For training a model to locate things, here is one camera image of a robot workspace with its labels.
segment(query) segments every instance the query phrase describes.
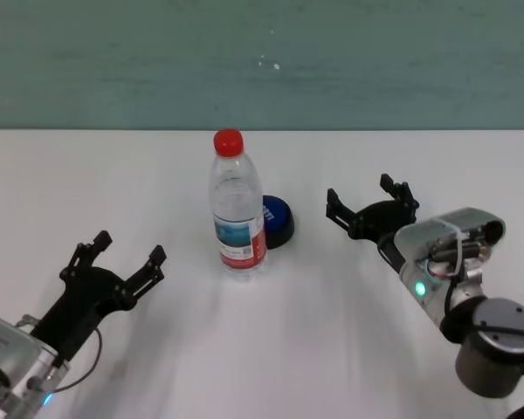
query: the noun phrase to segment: black cable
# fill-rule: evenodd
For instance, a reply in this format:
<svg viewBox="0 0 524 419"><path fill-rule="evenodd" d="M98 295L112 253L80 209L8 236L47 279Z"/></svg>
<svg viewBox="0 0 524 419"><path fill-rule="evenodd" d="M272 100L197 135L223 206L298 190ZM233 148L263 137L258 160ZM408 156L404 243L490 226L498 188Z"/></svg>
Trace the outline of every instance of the black cable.
<svg viewBox="0 0 524 419"><path fill-rule="evenodd" d="M446 290L445 316L448 316L448 313L451 310L452 294L454 293L454 289L456 288L456 285L458 285L458 283L459 283L459 278L457 276L452 277L451 283L448 285L448 290Z"/></svg>
<svg viewBox="0 0 524 419"><path fill-rule="evenodd" d="M65 387L57 388L53 391L53 393L60 393L61 391L69 390L70 388L76 387L78 384L80 384L83 380L85 380L89 375L92 374L92 372L97 367L97 364L99 363L99 358L101 357L101 352L103 351L103 336L101 335L101 332L98 328L95 328L95 332L97 333L97 337L99 338L99 347L97 348L97 356L95 357L95 361L93 362L93 365L91 368L89 368L89 371L87 371L85 374L81 376L78 380L74 381L72 384L69 384Z"/></svg>

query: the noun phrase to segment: metal cylinder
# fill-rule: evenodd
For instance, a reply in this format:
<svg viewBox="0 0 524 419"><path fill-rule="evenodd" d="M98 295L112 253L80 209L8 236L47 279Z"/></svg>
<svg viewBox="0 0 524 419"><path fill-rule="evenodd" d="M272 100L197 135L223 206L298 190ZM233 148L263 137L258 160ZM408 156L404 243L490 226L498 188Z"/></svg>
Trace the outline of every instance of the metal cylinder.
<svg viewBox="0 0 524 419"><path fill-rule="evenodd" d="M516 333L502 332L507 330ZM524 332L524 306L508 299L480 303L456 359L462 383L483 397L512 393L524 375L524 334L520 332Z"/></svg>
<svg viewBox="0 0 524 419"><path fill-rule="evenodd" d="M501 364L478 349L468 336L456 358L456 374L462 384L476 395L502 398L510 395L524 375L524 364Z"/></svg>

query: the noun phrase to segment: blue indicator light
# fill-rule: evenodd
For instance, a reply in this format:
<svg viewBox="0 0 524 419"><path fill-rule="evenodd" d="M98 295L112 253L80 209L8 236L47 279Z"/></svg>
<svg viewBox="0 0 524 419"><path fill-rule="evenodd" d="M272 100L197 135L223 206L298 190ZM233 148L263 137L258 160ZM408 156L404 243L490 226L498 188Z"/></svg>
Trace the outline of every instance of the blue indicator light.
<svg viewBox="0 0 524 419"><path fill-rule="evenodd" d="M45 397L45 399L43 400L43 406L46 406L46 403L48 403L51 400L51 397L52 397L52 393L50 393L49 395L47 395L47 397Z"/></svg>

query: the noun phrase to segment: green indicator light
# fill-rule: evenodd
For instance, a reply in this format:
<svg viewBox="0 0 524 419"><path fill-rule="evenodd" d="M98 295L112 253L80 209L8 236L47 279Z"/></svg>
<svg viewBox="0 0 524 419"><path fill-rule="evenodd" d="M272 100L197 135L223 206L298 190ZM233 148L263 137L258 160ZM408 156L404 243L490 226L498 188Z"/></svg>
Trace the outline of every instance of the green indicator light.
<svg viewBox="0 0 524 419"><path fill-rule="evenodd" d="M423 297L425 293L427 292L427 288L425 288L425 284L421 281L416 282L416 294L418 297Z"/></svg>

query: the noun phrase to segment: bottle label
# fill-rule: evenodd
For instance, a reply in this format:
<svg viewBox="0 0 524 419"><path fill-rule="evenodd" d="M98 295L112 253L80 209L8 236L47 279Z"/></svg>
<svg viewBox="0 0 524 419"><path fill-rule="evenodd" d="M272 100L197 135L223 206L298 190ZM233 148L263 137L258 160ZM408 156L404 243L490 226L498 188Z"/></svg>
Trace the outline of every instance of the bottle label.
<svg viewBox="0 0 524 419"><path fill-rule="evenodd" d="M221 260L231 268L256 266L265 256L264 215L233 223L214 216Z"/></svg>

